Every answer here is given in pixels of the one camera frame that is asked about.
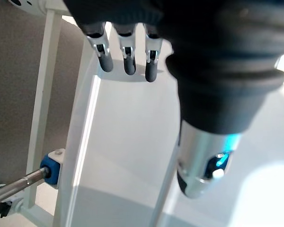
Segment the black rubber grip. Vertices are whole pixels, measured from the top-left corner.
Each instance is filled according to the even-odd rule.
[[[226,73],[219,69],[185,67],[171,55],[169,71],[177,78],[181,118],[203,131],[235,134],[245,131],[268,92],[284,82],[284,72]]]
[[[124,58],[124,70],[128,75],[133,75],[136,72],[136,60],[130,56]]]
[[[100,66],[104,72],[110,72],[111,70],[113,70],[114,65],[113,65],[113,60],[112,60],[112,56],[110,53],[108,55],[101,54],[101,56],[98,57],[98,59],[99,59]]]
[[[145,67],[145,79],[150,83],[154,82],[157,78],[157,71],[158,65],[154,62],[154,60],[147,62]]]

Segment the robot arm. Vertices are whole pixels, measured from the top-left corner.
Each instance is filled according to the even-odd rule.
[[[134,66],[134,26],[130,33],[123,28],[142,22],[148,38],[171,42],[174,52],[166,64],[178,81],[181,110],[178,182],[187,197],[202,194],[224,175],[266,94],[284,81],[284,73],[275,69],[284,54],[284,6],[265,0],[64,2],[89,39],[95,24],[114,24],[128,74],[134,72],[127,67]],[[154,48],[147,64],[159,55],[160,45]],[[110,71],[112,62],[107,69],[100,57],[102,69]]]

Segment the white metal frame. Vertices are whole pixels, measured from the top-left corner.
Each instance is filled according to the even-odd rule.
[[[42,159],[43,141],[50,102],[53,73],[56,62],[62,15],[69,15],[60,1],[47,1],[46,22],[36,88],[34,114],[27,157],[27,173],[39,168]],[[38,227],[58,227],[59,195],[55,216],[35,204],[37,185],[25,189],[21,214]]]

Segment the white stand leg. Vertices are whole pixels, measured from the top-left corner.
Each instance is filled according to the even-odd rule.
[[[28,149],[27,173],[38,169],[42,158],[47,112],[51,97],[53,72],[61,29],[61,19],[62,16],[56,14],[53,10],[47,11]],[[25,208],[31,208],[35,204],[36,189],[37,185],[32,185],[25,189],[23,204]]]

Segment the silver metal cylinder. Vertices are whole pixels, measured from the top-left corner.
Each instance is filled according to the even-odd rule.
[[[208,133],[183,121],[180,138],[178,181],[181,191],[195,198],[224,176],[240,134]]]
[[[0,188],[0,202],[7,199],[8,197],[16,194],[17,192],[31,186],[32,184],[42,180],[49,174],[50,170],[47,167],[43,167],[38,169],[26,176],[22,177],[21,179],[7,184]]]

